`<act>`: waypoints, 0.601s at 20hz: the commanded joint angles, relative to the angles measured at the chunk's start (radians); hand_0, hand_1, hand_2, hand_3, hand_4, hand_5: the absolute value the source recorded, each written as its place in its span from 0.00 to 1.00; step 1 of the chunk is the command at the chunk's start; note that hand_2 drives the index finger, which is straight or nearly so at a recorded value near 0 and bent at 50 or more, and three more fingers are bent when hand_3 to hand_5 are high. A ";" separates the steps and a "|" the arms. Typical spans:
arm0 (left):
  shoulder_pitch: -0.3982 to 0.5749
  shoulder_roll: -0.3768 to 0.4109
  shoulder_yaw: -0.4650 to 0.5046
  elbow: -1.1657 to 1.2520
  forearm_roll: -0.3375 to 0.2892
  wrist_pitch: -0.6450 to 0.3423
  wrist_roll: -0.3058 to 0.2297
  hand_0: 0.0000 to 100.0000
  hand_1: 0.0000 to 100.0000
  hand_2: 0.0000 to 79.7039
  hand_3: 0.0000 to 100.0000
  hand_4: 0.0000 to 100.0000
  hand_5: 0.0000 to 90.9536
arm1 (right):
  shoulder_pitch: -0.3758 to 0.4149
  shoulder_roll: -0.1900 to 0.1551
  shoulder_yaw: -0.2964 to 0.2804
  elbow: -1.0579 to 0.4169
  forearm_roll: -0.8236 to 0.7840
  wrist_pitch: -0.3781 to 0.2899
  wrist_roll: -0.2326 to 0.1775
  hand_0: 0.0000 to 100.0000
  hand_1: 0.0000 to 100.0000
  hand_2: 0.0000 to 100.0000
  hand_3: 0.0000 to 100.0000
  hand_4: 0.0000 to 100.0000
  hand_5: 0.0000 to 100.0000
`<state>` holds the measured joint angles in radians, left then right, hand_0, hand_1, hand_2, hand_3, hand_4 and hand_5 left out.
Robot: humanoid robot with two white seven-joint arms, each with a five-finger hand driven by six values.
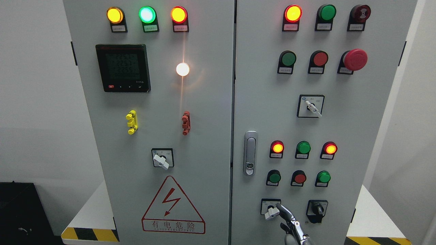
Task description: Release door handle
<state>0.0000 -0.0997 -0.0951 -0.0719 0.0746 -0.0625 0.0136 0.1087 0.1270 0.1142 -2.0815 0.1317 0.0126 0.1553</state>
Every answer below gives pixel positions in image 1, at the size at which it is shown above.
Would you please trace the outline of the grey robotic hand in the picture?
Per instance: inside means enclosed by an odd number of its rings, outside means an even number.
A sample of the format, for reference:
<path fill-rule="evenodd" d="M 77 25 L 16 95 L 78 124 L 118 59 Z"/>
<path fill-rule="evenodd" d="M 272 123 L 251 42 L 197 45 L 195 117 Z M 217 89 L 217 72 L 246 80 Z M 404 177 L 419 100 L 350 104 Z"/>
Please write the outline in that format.
<path fill-rule="evenodd" d="M 292 212 L 280 203 L 276 203 L 279 210 L 279 216 L 286 221 L 281 223 L 280 227 L 285 231 L 285 245 L 314 245 L 315 243 L 301 228 L 300 222 L 296 220 Z"/>

